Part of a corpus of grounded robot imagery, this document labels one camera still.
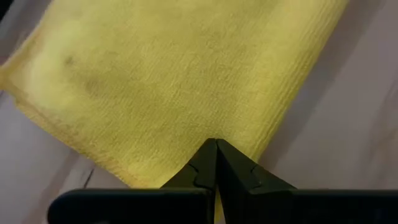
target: microfiber towel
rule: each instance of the microfiber towel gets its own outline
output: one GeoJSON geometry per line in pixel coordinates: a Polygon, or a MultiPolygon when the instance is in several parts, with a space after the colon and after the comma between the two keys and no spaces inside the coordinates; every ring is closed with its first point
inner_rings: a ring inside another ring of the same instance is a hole
{"type": "Polygon", "coordinates": [[[40,127],[132,187],[207,138],[256,160],[346,0],[54,0],[1,67],[40,127]]]}

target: yellow microfiber towel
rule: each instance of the yellow microfiber towel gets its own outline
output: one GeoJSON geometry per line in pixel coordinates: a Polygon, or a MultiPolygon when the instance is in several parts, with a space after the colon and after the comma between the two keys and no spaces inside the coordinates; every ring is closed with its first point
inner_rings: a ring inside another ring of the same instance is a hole
{"type": "Polygon", "coordinates": [[[207,138],[256,160],[347,0],[54,0],[1,68],[34,122],[133,187],[207,138]]]}

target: black plastic object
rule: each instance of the black plastic object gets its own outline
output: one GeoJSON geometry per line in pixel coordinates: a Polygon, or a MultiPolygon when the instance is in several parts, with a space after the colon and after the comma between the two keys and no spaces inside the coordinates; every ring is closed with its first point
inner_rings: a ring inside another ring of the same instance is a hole
{"type": "Polygon", "coordinates": [[[222,139],[217,183],[227,224],[398,223],[396,190],[299,190],[222,139]]]}
{"type": "Polygon", "coordinates": [[[49,224],[214,222],[215,139],[207,140],[161,189],[73,190],[50,206],[49,224]]]}
{"type": "Polygon", "coordinates": [[[398,191],[299,190],[222,139],[208,139],[161,189],[75,190],[49,224],[213,223],[218,184],[227,224],[398,223],[398,191]]]}
{"type": "Polygon", "coordinates": [[[0,21],[2,21],[2,19],[6,15],[8,9],[10,8],[10,6],[13,2],[14,2],[14,0],[2,0],[2,4],[0,7],[0,21]]]}

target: table surface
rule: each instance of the table surface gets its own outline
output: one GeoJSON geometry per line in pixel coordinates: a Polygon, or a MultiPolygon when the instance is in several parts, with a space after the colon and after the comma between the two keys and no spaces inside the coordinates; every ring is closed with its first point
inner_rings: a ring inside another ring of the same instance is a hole
{"type": "MultiPolygon", "coordinates": [[[[0,24],[5,61],[50,0],[16,0],[0,24]]],[[[260,160],[298,188],[398,188],[398,1],[351,1],[260,160]]],[[[82,187],[126,188],[0,93],[0,222],[45,223],[82,187]]]]}

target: towel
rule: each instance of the towel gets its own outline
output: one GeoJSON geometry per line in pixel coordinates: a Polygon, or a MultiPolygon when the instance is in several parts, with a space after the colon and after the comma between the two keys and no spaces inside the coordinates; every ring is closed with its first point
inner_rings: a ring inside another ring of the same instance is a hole
{"type": "Polygon", "coordinates": [[[346,0],[54,0],[1,67],[40,127],[132,187],[207,138],[256,160],[346,0]]]}

